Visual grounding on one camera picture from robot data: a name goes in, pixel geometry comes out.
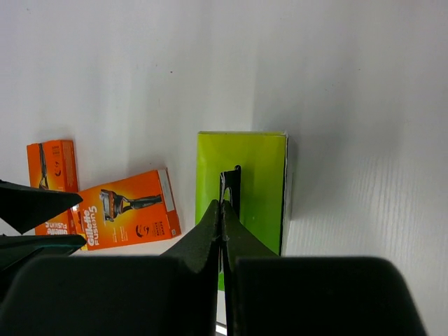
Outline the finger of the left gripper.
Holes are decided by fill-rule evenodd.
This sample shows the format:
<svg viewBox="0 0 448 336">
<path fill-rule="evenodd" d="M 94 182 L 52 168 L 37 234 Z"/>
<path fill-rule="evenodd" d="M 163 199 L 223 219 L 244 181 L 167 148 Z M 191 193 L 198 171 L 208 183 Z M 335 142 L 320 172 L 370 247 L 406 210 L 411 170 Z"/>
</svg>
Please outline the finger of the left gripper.
<svg viewBox="0 0 448 336">
<path fill-rule="evenodd" d="M 24 234 L 80 204 L 75 192 L 31 188 L 1 180 L 1 219 Z"/>
<path fill-rule="evenodd" d="M 68 256 L 83 247 L 86 240 L 77 234 L 48 236 L 1 236 L 1 272 L 18 270 L 36 256 Z"/>
</svg>

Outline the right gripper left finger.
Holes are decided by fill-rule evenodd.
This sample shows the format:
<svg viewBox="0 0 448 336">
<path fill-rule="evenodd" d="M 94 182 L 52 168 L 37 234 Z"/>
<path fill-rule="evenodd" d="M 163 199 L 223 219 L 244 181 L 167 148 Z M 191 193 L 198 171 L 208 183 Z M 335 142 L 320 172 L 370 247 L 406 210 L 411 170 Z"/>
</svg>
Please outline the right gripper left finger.
<svg viewBox="0 0 448 336">
<path fill-rule="evenodd" d="M 214 334 L 219 218 L 212 201 L 199 224 L 161 255 L 30 262 L 3 301 L 1 334 Z"/>
</svg>

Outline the green black razor box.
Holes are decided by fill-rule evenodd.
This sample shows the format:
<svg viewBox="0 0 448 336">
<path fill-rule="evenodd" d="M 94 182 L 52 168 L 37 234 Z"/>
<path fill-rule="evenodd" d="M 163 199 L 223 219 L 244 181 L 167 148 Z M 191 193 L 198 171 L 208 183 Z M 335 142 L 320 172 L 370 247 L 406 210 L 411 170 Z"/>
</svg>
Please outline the green black razor box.
<svg viewBox="0 0 448 336">
<path fill-rule="evenodd" d="M 294 145 L 285 132 L 199 132 L 195 219 L 220 197 L 220 174 L 240 166 L 240 222 L 280 255 L 291 219 Z"/>
</svg>

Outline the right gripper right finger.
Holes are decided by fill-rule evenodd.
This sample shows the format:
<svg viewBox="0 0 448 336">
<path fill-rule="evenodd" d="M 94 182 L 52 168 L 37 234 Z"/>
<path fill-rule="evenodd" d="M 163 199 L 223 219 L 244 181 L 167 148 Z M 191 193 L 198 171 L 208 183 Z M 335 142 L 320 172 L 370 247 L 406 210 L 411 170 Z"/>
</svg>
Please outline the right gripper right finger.
<svg viewBox="0 0 448 336">
<path fill-rule="evenodd" d="M 425 335 L 405 280 L 376 257 L 281 257 L 222 204 L 229 335 Z"/>
</svg>

